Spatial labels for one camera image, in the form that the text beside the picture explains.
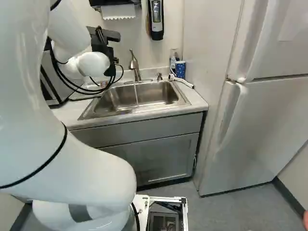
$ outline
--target refrigerator handle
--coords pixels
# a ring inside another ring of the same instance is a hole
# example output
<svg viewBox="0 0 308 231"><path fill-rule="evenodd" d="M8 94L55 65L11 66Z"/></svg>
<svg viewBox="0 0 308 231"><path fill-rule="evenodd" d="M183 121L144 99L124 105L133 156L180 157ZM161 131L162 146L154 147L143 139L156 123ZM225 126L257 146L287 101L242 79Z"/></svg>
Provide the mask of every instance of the refrigerator handle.
<svg viewBox="0 0 308 231"><path fill-rule="evenodd" d="M225 136L221 139L220 144L218 144L218 151L222 150L223 148L225 148L225 146L229 144L231 138L234 135L234 131L236 130L236 128L241 122L240 116L243 112L243 108L244 108L245 101L247 98L246 96L248 94L248 88L240 83L236 83L236 86L240 89L240 95L238 97L228 129L225 133Z"/></svg>
<svg viewBox="0 0 308 231"><path fill-rule="evenodd" d="M240 83L251 82L258 75L258 70L262 63L264 52L267 49L269 40L271 39L271 32L275 26L275 19L279 8L280 0L268 0L266 14L264 17L262 29L259 35L259 40L251 61L251 64L244 77L239 78L237 81Z"/></svg>

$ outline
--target floor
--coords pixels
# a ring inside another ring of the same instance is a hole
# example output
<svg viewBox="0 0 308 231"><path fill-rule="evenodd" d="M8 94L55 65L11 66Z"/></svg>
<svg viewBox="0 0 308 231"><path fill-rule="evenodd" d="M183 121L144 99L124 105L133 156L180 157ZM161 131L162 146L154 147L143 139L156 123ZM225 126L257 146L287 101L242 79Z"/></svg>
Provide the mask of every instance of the floor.
<svg viewBox="0 0 308 231"><path fill-rule="evenodd" d="M189 231L304 231L300 217L272 184L200 198L192 182L145 190L151 196L185 196ZM30 214L22 231L50 231Z"/></svg>

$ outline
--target stainless steel sink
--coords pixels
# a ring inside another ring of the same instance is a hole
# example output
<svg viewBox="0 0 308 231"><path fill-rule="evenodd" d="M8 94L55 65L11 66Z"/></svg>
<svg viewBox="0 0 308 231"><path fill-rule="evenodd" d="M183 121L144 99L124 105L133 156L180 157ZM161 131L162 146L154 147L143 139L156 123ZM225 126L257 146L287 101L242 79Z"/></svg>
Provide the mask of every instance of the stainless steel sink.
<svg viewBox="0 0 308 231"><path fill-rule="evenodd" d="M190 105L173 82L147 81L111 87L94 99L78 120Z"/></svg>

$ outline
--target blue mug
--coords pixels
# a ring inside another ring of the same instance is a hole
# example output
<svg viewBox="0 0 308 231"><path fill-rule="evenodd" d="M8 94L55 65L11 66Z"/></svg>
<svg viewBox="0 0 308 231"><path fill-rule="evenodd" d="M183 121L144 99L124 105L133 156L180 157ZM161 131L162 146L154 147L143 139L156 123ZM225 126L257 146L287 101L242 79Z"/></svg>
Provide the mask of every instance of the blue mug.
<svg viewBox="0 0 308 231"><path fill-rule="evenodd" d="M185 79L185 70L186 70L186 62L185 61L176 61L175 62L175 71L177 78Z"/></svg>

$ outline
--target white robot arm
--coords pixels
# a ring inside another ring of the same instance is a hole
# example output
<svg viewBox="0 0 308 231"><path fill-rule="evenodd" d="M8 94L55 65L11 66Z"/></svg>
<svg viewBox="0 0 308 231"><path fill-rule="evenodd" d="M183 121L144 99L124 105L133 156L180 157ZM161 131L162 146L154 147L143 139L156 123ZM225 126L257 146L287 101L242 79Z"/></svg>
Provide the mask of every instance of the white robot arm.
<svg viewBox="0 0 308 231"><path fill-rule="evenodd" d="M47 34L61 63L90 44L69 2L62 0L50 18L49 0L1 5L0 192L44 201L34 201L34 212L55 230L121 230L136 191L132 167L78 141L52 114L40 90ZM75 62L77 69L100 74L106 64L93 71L86 64L91 59L104 63L105 57L84 54ZM71 216L77 207L68 204L83 205L96 220L77 222Z"/></svg>

